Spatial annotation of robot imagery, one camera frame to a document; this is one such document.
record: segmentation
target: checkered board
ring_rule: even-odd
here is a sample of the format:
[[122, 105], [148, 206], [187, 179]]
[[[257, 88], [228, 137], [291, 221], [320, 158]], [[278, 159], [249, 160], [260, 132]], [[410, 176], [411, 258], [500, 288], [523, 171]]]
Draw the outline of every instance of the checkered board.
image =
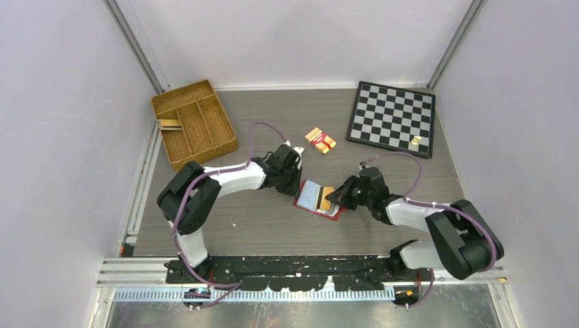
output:
[[360, 82], [346, 139], [432, 158], [434, 100], [433, 94]]

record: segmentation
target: wicker basket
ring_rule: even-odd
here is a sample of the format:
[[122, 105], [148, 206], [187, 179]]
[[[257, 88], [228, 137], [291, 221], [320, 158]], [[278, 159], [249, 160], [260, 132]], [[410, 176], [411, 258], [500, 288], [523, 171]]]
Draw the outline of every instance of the wicker basket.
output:
[[161, 131], [169, 162], [176, 171], [185, 163], [204, 163], [239, 147], [236, 134], [208, 80], [151, 99], [157, 119], [179, 120], [179, 131]]

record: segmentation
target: red and yellow box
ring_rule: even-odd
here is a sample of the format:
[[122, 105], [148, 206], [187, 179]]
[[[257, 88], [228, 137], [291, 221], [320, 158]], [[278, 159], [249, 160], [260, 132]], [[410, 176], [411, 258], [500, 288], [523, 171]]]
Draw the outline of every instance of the red and yellow box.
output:
[[317, 127], [306, 135], [306, 140], [322, 154], [326, 154], [336, 146], [336, 141]]

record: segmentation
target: gray floor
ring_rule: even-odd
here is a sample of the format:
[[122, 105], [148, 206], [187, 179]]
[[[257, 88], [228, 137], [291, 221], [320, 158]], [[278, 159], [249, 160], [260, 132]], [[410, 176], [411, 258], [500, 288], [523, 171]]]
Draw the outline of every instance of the gray floor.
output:
[[[207, 166], [234, 165], [247, 159], [249, 126], [262, 120], [279, 127], [293, 146], [305, 147], [302, 178], [338, 187], [349, 175], [356, 175], [358, 163], [379, 148], [345, 140], [356, 90], [228, 91], [218, 96], [234, 126], [239, 150], [207, 162]], [[337, 141], [336, 148], [320, 154], [304, 136], [314, 126]], [[275, 132], [258, 126], [254, 132], [255, 151], [263, 156], [281, 143]], [[417, 200], [453, 202], [462, 197], [446, 141], [438, 122], [434, 127], [432, 159], [421, 160], [424, 168]], [[416, 164], [405, 156], [390, 156], [373, 164], [384, 174], [392, 192], [403, 193], [414, 181]], [[155, 204], [157, 195], [175, 171], [161, 147], [152, 185], [145, 205], [136, 256], [174, 255], [169, 226]], [[215, 203], [203, 226], [206, 246], [214, 255], [302, 255], [302, 254], [387, 254], [410, 239], [426, 235], [406, 227], [392, 227], [372, 219], [366, 208], [342, 213], [331, 221], [292, 205], [293, 199], [274, 189], [242, 191]]]

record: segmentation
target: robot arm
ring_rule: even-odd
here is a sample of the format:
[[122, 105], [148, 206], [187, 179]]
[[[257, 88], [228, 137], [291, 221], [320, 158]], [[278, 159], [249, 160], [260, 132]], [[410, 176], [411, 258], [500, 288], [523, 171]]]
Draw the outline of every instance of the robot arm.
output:
[[215, 200], [221, 196], [241, 190], [256, 190], [274, 187], [279, 193], [297, 195], [302, 174], [301, 153], [303, 148], [290, 147], [282, 143], [276, 152], [269, 152], [265, 157], [254, 157], [241, 170], [230, 170], [229, 167], [202, 167], [196, 162], [187, 163], [165, 190], [157, 198], [157, 205], [163, 212], [169, 225], [173, 226], [179, 205], [188, 185], [205, 172], [224, 172], [200, 180], [188, 197], [177, 227], [177, 238], [189, 264], [195, 268], [207, 257], [208, 252], [203, 242], [201, 227], [208, 218]]
[[356, 210], [366, 206], [372, 217], [391, 226], [409, 226], [430, 233], [428, 242], [408, 241], [391, 250], [390, 267], [394, 272], [408, 269], [446, 269], [457, 279], [466, 279], [484, 269], [496, 248], [496, 259], [502, 258], [503, 246], [482, 216], [468, 200], [444, 204], [470, 215], [491, 236], [489, 245], [481, 231], [454, 212], [434, 206], [426, 208], [409, 204], [401, 195], [390, 193], [380, 170], [362, 168], [358, 176], [350, 176], [327, 200]]

